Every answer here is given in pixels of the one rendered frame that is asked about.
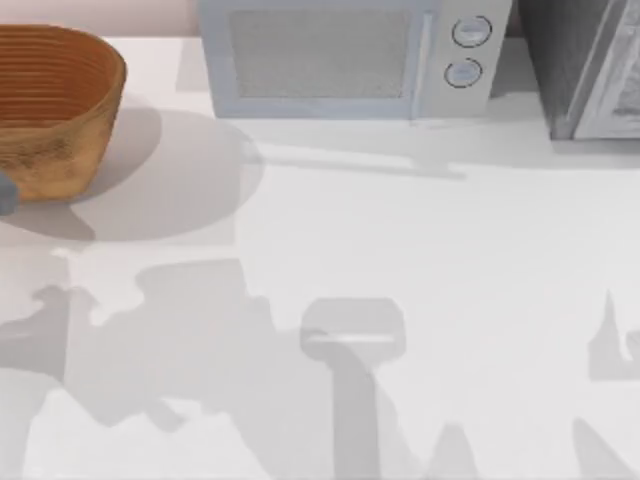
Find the microwave knob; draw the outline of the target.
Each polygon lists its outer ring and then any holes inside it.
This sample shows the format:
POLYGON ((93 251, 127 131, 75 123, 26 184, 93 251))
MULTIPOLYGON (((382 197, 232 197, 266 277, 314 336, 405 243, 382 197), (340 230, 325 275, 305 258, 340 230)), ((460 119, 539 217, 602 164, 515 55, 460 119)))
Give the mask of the microwave knob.
POLYGON ((472 58, 452 62, 444 71, 444 80, 455 89, 469 88, 475 85, 482 76, 482 65, 472 58))
POLYGON ((486 43, 493 27, 484 16, 471 16, 458 20, 452 28, 453 41, 462 48, 476 48, 486 43))

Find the grey cabinet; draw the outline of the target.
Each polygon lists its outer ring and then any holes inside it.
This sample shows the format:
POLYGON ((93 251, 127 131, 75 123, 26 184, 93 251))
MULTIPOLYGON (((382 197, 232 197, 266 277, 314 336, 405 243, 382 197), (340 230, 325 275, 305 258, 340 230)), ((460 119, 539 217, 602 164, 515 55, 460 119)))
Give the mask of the grey cabinet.
POLYGON ((640 0, 518 0, 554 140, 640 140, 640 0))

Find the microwave door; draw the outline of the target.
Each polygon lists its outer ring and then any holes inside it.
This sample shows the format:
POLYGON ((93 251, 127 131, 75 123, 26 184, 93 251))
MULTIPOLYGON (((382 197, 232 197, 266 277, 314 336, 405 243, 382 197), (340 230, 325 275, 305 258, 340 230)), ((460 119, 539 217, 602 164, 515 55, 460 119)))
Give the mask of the microwave door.
POLYGON ((415 119, 434 0, 197 0, 220 118, 415 119))

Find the brown woven basket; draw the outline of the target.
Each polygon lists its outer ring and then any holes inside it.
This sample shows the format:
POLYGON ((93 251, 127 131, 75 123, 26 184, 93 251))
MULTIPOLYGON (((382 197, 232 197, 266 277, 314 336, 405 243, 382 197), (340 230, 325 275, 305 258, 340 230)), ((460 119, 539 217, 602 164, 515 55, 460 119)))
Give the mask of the brown woven basket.
POLYGON ((68 200, 88 189, 126 79, 124 58, 100 37, 0 24, 0 172, 20 201, 68 200))

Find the pale microwave oven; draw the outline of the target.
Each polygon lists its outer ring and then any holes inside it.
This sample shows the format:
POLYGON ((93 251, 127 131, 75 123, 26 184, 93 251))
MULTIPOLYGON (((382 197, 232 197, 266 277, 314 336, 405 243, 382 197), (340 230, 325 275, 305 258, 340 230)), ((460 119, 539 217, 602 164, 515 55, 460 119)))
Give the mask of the pale microwave oven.
POLYGON ((489 100, 504 42, 512 0, 434 0, 431 48, 425 82, 422 115, 410 120, 468 118, 481 114, 489 100), (492 23, 489 40, 476 48, 462 48, 452 39, 455 23, 466 17, 484 16, 492 23), (483 67, 483 76, 473 86, 455 89, 444 80, 452 63, 472 58, 483 67))

